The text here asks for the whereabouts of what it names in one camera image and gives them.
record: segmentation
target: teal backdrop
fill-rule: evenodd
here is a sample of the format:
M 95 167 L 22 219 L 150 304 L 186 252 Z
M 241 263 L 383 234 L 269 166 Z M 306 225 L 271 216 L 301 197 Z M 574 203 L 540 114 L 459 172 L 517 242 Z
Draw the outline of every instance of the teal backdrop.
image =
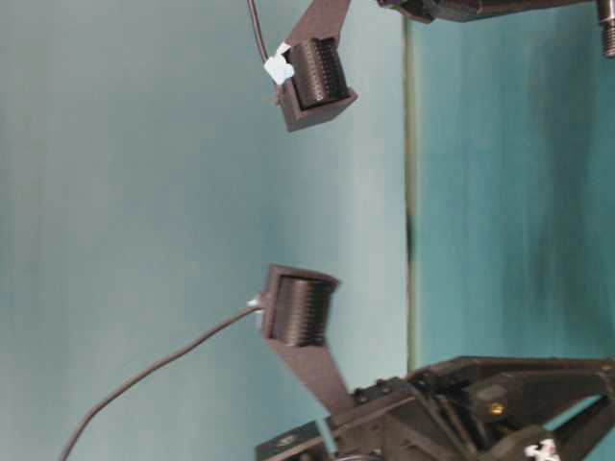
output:
M 307 1 L 260 3 L 274 49 Z M 285 132 L 245 1 L 0 0 L 0 458 L 243 308 L 329 272 L 351 387 L 406 369 L 403 23 L 356 2 L 357 103 Z M 244 320 L 96 418 L 72 459 L 253 459 L 324 410 Z
M 615 61 L 595 5 L 409 29 L 416 364 L 612 355 Z

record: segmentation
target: black textured pad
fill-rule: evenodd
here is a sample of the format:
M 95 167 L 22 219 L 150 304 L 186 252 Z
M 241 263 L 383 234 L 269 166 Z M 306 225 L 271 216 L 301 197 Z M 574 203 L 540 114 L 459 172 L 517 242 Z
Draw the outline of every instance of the black textured pad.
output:
M 302 109 L 311 109 L 341 99 L 350 93 L 333 38 L 313 38 L 288 50 L 292 79 Z
M 329 315 L 331 283 L 282 277 L 273 335 L 287 346 L 322 346 Z

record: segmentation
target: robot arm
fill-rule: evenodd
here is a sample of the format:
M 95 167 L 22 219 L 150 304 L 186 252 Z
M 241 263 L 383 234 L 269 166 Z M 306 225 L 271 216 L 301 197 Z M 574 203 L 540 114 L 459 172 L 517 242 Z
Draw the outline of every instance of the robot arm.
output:
M 468 22 L 516 12 L 562 7 L 590 0 L 377 0 L 381 7 L 430 23 L 434 19 Z M 603 27 L 603 53 L 615 58 L 615 0 L 595 0 Z M 263 59 L 254 0 L 253 24 Z M 347 86 L 337 54 L 350 0 L 313 0 L 284 41 L 279 59 L 293 68 L 293 75 L 276 85 L 276 101 L 290 132 L 333 120 L 356 99 Z
M 579 461 L 615 425 L 613 359 L 459 357 L 350 394 L 327 349 L 337 280 L 272 266 L 263 336 L 332 413 L 257 447 L 257 461 Z M 544 424 L 596 400 L 553 431 Z

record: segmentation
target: white label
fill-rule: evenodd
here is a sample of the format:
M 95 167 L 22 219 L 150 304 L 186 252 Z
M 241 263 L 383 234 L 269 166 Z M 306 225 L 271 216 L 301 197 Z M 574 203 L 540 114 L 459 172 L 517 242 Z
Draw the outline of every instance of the white label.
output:
M 265 70 L 278 85 L 283 84 L 286 80 L 295 75 L 295 69 L 286 62 L 286 58 L 283 56 L 283 53 L 288 51 L 288 49 L 290 49 L 290 45 L 282 42 L 276 54 L 269 58 L 264 64 Z
M 554 439 L 545 439 L 538 445 L 527 447 L 526 457 L 533 461 L 561 461 Z

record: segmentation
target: screw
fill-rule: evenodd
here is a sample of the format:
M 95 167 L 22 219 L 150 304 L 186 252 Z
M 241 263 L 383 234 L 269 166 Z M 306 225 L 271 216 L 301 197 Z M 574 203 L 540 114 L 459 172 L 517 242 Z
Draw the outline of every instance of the screw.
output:
M 376 385 L 380 388 L 383 394 L 390 394 L 391 388 L 388 386 L 385 380 L 379 379 L 376 381 Z
M 506 407 L 503 403 L 495 402 L 489 406 L 489 413 L 493 416 L 502 416 L 506 411 Z
M 295 442 L 297 440 L 297 436 L 296 435 L 287 435 L 285 437 L 282 437 L 282 439 L 280 439 L 278 441 L 278 447 L 286 447 L 290 444 L 292 444 L 293 442 Z
M 359 403 L 366 403 L 368 400 L 362 389 L 355 390 L 355 399 L 357 399 Z
M 605 58 L 615 58 L 615 20 L 603 22 L 603 51 Z
M 605 58 L 615 58 L 615 0 L 597 0 Z

